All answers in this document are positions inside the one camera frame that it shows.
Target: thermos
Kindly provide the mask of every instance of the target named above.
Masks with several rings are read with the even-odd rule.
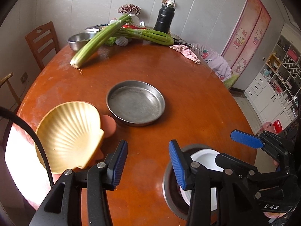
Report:
[[[154,30],[168,33],[174,15],[175,1],[167,0],[166,3],[162,4],[162,8],[159,10],[159,15]]]

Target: round metal pan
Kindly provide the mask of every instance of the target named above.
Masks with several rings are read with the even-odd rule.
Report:
[[[124,81],[111,88],[106,96],[106,105],[118,120],[129,126],[142,127],[163,114],[165,100],[150,84]]]

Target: white plate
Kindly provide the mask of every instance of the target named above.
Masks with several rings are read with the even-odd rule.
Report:
[[[215,163],[215,158],[219,153],[213,149],[202,149],[198,152],[195,152],[191,155],[191,159],[193,161],[197,161],[206,168],[215,171],[223,171],[223,168],[220,168]],[[191,190],[184,191],[180,186],[181,195],[184,201],[189,205],[190,204],[190,197],[191,197]],[[216,189],[211,188],[211,211],[217,209],[216,203]]]

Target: wooden chair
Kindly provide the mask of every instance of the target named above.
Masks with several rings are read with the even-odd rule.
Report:
[[[35,39],[37,39],[39,36],[43,35],[47,31],[50,31],[50,33],[45,35],[38,41],[34,42]],[[60,51],[58,45],[58,37],[55,33],[55,28],[51,21],[47,24],[41,25],[38,28],[34,29],[31,33],[25,36],[25,39],[41,71],[45,67],[42,61],[43,58],[54,48],[56,53]],[[52,40],[52,42],[49,45],[47,45],[44,49],[42,49],[40,52],[38,52],[38,50],[50,40]]]
[[[8,88],[13,95],[14,99],[16,100],[17,104],[20,106],[21,105],[21,100],[19,99],[18,95],[16,94],[15,90],[11,86],[11,83],[9,82],[8,79],[10,79],[14,74],[11,72],[9,73],[6,77],[4,77],[2,80],[0,79],[0,87],[3,86],[3,84],[6,82],[8,85]]]

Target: yellow shell-shaped bowl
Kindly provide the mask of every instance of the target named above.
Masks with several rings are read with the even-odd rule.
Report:
[[[68,168],[84,169],[103,138],[97,109],[80,101],[54,107],[41,120],[36,134],[54,174],[61,174]],[[36,152],[45,167],[37,146]]]

